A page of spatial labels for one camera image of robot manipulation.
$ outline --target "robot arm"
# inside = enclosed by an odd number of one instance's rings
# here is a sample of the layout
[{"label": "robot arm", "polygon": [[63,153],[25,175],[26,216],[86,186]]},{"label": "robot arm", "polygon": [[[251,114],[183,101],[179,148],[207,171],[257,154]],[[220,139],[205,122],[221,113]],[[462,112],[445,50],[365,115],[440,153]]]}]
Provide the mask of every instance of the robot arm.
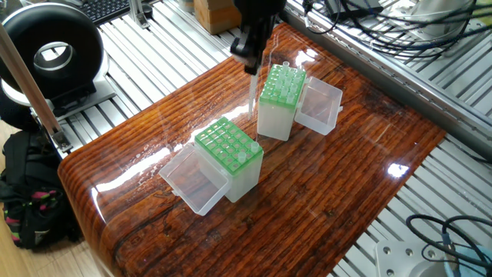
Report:
[{"label": "robot arm", "polygon": [[274,28],[275,18],[287,0],[234,0],[242,15],[240,38],[231,46],[231,53],[244,64],[244,71],[256,75],[263,51]]}]

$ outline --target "open box lid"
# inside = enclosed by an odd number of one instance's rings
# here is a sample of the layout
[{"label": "open box lid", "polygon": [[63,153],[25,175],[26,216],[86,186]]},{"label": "open box lid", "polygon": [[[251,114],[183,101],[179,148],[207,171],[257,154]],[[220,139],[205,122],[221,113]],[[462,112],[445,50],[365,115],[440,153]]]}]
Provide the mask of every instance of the open box lid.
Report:
[{"label": "open box lid", "polygon": [[159,175],[199,215],[206,215],[231,188],[226,173],[214,167],[191,143]]},{"label": "open box lid", "polygon": [[327,135],[337,124],[342,91],[320,79],[310,77],[304,85],[294,120]]}]

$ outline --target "pipette tip box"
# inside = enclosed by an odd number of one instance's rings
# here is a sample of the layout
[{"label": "pipette tip box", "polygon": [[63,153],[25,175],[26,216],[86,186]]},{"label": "pipette tip box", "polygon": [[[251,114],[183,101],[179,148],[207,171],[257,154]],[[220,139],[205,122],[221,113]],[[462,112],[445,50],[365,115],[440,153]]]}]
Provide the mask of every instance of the pipette tip box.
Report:
[{"label": "pipette tip box", "polygon": [[222,196],[236,202],[257,185],[263,148],[226,118],[208,126],[159,174],[199,215]]},{"label": "pipette tip box", "polygon": [[337,123],[342,91],[307,78],[302,67],[272,65],[258,105],[258,134],[287,141],[295,120],[327,135]]}]

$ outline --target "wooden table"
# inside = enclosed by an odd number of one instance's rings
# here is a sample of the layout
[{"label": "wooden table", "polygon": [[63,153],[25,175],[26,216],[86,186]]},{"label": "wooden table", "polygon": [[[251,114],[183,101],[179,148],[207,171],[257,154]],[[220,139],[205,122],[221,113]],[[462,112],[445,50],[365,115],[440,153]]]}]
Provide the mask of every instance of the wooden table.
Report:
[{"label": "wooden table", "polygon": [[327,136],[298,123],[288,142],[259,136],[260,182],[234,204],[196,215],[158,175],[223,115],[256,139],[250,79],[232,58],[63,160],[85,238],[116,275],[325,276],[444,137],[288,25],[274,30],[260,87],[284,60],[340,88],[344,110]]}]

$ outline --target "backpack strap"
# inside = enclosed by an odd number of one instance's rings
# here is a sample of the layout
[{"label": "backpack strap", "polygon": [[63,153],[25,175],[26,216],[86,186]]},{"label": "backpack strap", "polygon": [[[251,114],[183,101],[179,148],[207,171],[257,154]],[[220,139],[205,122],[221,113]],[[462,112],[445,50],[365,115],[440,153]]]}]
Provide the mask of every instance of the backpack strap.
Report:
[{"label": "backpack strap", "polygon": [[5,142],[5,166],[9,185],[25,184],[25,157],[30,136],[27,132],[17,132]]},{"label": "backpack strap", "polygon": [[58,188],[62,187],[60,178],[56,169],[46,166],[40,162],[29,162],[25,167],[25,178],[28,184],[39,184],[37,188],[40,189],[47,185],[56,185]]},{"label": "backpack strap", "polygon": [[5,181],[0,179],[0,202],[10,203],[10,202],[27,202],[27,198],[14,190],[10,185],[7,185]]}]

